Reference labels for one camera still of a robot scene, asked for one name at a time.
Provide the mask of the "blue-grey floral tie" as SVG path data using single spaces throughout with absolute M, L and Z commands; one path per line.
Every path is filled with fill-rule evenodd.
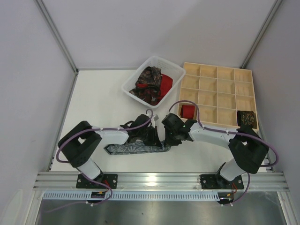
M 143 142 L 126 143 L 126 144 L 109 144 L 104 147 L 109 155 L 133 155 L 133 154 L 146 154 L 146 153 L 162 153 L 168 152 L 171 147 L 164 146 L 146 146 Z

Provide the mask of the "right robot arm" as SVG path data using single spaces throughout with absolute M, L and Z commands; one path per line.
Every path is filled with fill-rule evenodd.
M 248 126 L 243 125 L 237 130 L 208 127 L 193 119 L 183 121 L 173 113 L 166 115 L 162 124 L 166 131 L 167 146 L 177 146 L 182 141 L 195 141 L 228 149 L 233 159 L 219 168 L 217 179 L 233 181 L 244 173 L 256 174 L 269 151 L 268 145 Z

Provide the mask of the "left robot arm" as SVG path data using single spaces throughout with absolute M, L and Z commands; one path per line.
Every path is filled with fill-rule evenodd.
M 158 137 L 157 120 L 157 115 L 148 112 L 117 128 L 97 128 L 81 121 L 59 141 L 57 153 L 64 155 L 65 163 L 96 180 L 103 172 L 91 156 L 100 143 L 110 155 L 162 152 L 164 147 Z

